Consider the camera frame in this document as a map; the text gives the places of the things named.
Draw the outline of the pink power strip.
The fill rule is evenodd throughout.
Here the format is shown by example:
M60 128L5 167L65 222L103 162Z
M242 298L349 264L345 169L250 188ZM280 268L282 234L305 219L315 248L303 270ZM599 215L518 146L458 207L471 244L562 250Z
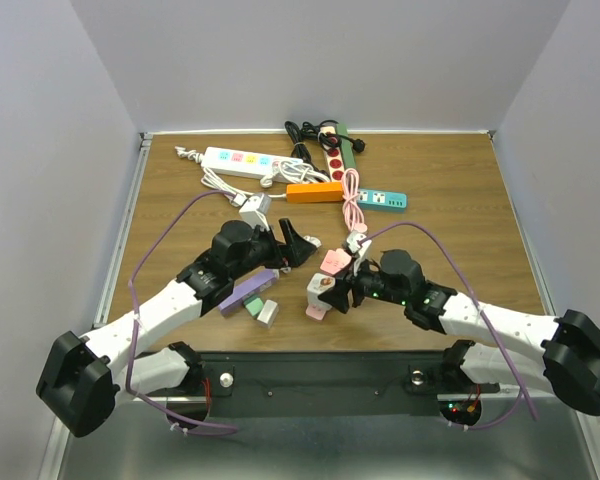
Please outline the pink power strip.
M315 321L322 321L330 310L331 308L329 306L308 305L305 314Z

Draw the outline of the pink cube socket adapter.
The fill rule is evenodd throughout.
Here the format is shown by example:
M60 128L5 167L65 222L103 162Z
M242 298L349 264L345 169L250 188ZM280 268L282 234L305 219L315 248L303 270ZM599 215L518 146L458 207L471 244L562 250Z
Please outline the pink cube socket adapter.
M326 275L335 276L346 268L351 260L352 257L342 248L328 250L320 264L320 271Z

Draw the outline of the purple power strip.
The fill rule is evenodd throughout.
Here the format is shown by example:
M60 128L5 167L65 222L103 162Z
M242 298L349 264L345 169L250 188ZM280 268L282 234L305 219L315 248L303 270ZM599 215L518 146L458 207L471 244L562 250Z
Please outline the purple power strip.
M218 306L222 316L228 316L239 308L248 298L260 294L279 279L277 269L264 269L234 286L233 292Z

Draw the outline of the white usb charger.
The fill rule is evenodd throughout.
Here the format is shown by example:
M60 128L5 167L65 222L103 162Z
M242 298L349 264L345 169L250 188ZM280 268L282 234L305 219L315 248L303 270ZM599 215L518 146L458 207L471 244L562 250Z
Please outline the white usb charger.
M279 304L273 300L267 300L259 312L256 320L260 325L270 328L279 312Z

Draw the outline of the green usb charger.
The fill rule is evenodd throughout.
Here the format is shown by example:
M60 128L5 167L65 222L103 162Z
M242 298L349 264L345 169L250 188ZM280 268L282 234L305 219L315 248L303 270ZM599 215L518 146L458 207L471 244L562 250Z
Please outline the green usb charger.
M264 307L264 302L259 296L251 296L243 304L253 318L257 318Z

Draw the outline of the white cube socket adapter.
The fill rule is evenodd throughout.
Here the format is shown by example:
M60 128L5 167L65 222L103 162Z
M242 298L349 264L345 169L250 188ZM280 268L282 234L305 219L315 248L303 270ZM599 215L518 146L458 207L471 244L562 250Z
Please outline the white cube socket adapter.
M308 305L325 311L330 310L332 306L321 300L319 296L330 291L334 286L335 279L333 277L315 273L306 288Z

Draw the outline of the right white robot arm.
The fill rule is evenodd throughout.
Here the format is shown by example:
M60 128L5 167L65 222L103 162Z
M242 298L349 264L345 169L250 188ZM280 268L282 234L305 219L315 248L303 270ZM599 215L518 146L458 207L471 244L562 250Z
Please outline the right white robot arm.
M572 409L600 416L600 329L585 314L555 317L475 302L425 278L404 250L380 261L353 258L334 275L315 274L307 286L310 315L346 313L365 299L402 307L417 327L458 337L440 366L443 384L516 384L554 394Z

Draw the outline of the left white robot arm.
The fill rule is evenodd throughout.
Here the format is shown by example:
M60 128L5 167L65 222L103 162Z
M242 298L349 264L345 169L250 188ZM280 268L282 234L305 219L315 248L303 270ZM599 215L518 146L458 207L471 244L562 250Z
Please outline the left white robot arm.
M317 251L317 238L298 234L286 218L279 225L281 240L269 227L242 220L224 223L210 248L149 300L104 327L56 338L37 396L74 436L84 437L124 398L161 388L195 392L203 371L188 346L179 343L143 359L137 354L217 307L244 275L260 267L297 268Z

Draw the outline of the orange power strip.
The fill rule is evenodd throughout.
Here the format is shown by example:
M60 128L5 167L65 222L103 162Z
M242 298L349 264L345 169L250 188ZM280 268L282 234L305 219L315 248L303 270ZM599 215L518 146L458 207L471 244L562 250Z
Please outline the orange power strip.
M292 204L342 202L343 186L340 182L288 184L285 198Z

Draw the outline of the teal power strip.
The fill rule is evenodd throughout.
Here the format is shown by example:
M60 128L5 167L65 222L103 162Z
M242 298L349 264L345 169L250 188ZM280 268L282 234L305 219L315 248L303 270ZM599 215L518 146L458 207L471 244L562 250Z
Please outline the teal power strip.
M404 193L361 188L357 205L362 210L401 214L407 209L408 197Z

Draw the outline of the white multicolour power strip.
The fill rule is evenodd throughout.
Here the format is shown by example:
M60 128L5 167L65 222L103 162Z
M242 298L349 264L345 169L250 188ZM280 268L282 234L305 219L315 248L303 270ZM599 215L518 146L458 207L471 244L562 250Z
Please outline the white multicolour power strip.
M231 175L261 180L271 177L273 181L285 182L279 171L274 167L302 165L301 159L281 157L270 154L255 153L228 148L208 147L202 154L199 164L216 174Z

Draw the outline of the beige red power strip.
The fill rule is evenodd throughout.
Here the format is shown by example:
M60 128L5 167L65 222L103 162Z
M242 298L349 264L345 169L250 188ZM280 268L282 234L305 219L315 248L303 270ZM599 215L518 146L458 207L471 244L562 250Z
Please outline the beige red power strip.
M342 140L337 135L335 123L327 123L320 127L318 140L324 151L327 171L332 182L340 182L345 163L342 150Z

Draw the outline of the green power strip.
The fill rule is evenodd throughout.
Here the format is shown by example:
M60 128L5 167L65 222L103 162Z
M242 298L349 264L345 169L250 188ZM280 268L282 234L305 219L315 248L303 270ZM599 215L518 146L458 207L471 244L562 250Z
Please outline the green power strip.
M338 123L335 126L335 130L341 140L340 151L344 163L344 169L356 169L357 166L355 162L353 144L349 140L347 127L342 123Z

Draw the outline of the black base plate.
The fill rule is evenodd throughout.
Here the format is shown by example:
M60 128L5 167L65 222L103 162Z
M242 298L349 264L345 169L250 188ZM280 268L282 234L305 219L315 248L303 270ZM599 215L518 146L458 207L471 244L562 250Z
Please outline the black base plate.
M211 414L228 419L437 416L439 397L496 393L444 352L204 352Z

